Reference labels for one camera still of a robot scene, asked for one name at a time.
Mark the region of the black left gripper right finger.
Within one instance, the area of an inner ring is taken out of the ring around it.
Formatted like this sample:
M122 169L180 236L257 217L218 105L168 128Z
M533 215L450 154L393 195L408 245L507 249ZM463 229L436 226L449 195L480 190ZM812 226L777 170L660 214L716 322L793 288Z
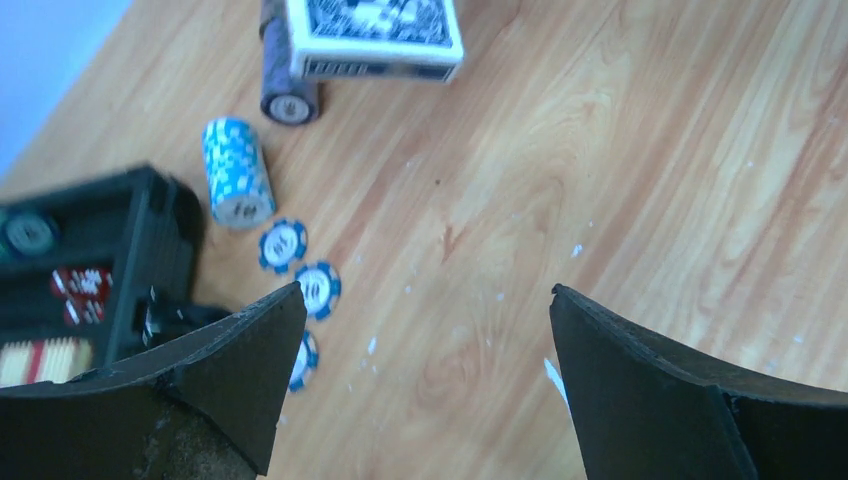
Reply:
M591 479L843 479L847 396L700 352L556 285L549 315Z

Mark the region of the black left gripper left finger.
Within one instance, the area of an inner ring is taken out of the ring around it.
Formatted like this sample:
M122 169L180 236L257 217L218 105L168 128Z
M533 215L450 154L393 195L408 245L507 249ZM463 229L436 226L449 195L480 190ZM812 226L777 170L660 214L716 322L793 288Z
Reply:
M288 284L218 322L66 383L1 392L5 479L267 473L305 330Z

